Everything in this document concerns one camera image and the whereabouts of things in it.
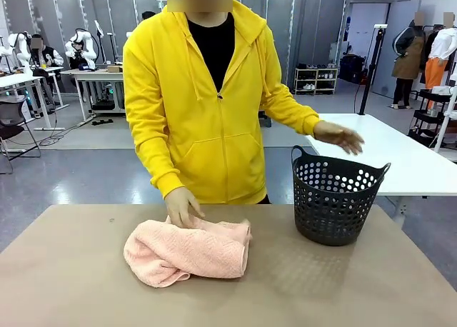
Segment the person's right hand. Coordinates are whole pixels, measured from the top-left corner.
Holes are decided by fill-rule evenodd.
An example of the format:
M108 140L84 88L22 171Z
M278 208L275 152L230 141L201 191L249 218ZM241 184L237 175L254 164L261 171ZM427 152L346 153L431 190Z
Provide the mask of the person's right hand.
M193 217L204 218L196 197L185 187L179 187L168 193L164 202L170 221L180 228L191 228Z

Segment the person's left hand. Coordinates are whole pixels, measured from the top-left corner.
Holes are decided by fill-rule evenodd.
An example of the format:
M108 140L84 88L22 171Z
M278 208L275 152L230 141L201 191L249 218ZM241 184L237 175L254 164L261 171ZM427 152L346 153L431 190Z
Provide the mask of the person's left hand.
M359 155L364 140L354 130L327 121L319 121L313 128L316 140L332 144L343 149L347 154Z

